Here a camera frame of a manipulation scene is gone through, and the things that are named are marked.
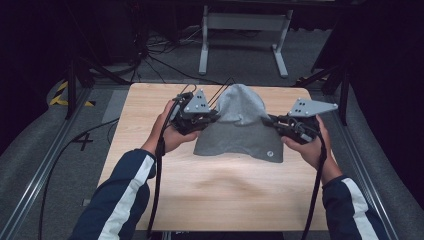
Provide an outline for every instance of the navy blue jacket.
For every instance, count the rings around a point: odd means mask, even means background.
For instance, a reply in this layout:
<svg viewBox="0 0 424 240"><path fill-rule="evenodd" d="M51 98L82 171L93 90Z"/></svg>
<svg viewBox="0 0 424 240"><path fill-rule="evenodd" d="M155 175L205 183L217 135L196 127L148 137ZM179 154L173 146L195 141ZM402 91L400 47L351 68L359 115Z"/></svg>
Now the navy blue jacket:
<svg viewBox="0 0 424 240"><path fill-rule="evenodd" d="M155 157L141 149L119 160L81 214L69 239L131 239L146 209L146 181ZM323 187L331 239L388 239L383 224L355 182L341 176Z"/></svg>

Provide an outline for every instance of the wooden table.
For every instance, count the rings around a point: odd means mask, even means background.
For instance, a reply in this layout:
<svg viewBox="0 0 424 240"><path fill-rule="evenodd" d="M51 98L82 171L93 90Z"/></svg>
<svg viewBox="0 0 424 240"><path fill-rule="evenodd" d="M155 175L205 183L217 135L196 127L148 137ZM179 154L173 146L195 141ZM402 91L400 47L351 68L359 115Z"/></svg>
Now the wooden table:
<svg viewBox="0 0 424 240"><path fill-rule="evenodd" d="M133 84L122 111L99 184L121 156L139 148L169 99L182 91L178 84ZM203 88L208 100L219 86ZM301 88L252 87L270 114L286 114ZM163 158L161 192L153 230L157 231L301 231L305 227L316 171L300 154L285 147L284 162L271 163L244 154L214 157L193 155L195 142L185 143ZM146 230L151 197L137 225ZM327 230L321 191L311 230Z"/></svg>

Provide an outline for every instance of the white stripe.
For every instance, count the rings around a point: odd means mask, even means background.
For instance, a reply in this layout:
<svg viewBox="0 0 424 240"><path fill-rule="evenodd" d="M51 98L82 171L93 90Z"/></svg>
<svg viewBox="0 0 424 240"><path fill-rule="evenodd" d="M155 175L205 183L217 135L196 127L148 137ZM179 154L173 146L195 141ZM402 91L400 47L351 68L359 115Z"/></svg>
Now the white stripe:
<svg viewBox="0 0 424 240"><path fill-rule="evenodd" d="M365 215L365 213L368 211L368 205L365 201L364 196L362 195L362 192L359 190L358 186L352 179L346 178L343 179L342 182L346 184L347 188L350 191L350 195L352 196L352 204L355 210L353 219L356 223L356 227L358 228L359 234L361 235L362 239L378 239L374 228L372 227L370 221Z"/></svg>
<svg viewBox="0 0 424 240"><path fill-rule="evenodd" d="M137 191L146 182L153 163L154 160L150 156L146 156L137 174L131 180L109 219L106 221L99 239L119 239L118 233L121 231L122 225L128 220Z"/></svg>

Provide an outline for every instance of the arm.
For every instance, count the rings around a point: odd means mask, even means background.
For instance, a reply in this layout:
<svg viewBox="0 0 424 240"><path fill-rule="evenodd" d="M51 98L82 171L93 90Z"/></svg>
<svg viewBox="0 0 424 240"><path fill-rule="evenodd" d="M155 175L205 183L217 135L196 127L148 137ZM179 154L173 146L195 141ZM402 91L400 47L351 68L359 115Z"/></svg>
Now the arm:
<svg viewBox="0 0 424 240"><path fill-rule="evenodd" d="M162 126L172 101L158 116L152 131L140 149L125 153L110 178L95 191L90 204L81 214L69 239L131 239L137 222L149 200L148 178L154 177L154 156ZM164 132L165 151L196 139L194 132L183 136L172 126Z"/></svg>
<svg viewBox="0 0 424 240"><path fill-rule="evenodd" d="M368 204L356 183L343 175L331 155L328 130L319 116L317 120L327 148L321 182L331 239L388 239L379 216ZM289 148L298 151L312 167L318 168L321 153L321 141L318 138L305 145L287 137L282 137L282 141Z"/></svg>

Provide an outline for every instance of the knit hat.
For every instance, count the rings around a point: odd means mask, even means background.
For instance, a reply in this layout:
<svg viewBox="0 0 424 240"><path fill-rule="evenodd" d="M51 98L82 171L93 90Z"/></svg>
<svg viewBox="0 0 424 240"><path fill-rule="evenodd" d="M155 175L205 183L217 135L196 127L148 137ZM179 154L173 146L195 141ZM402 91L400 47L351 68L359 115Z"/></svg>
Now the knit hat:
<svg viewBox="0 0 424 240"><path fill-rule="evenodd" d="M283 162L283 144L274 128L263 125L269 118L257 93L243 84L234 84L218 98L221 116L200 133L194 148L199 156L242 153L270 162Z"/></svg>

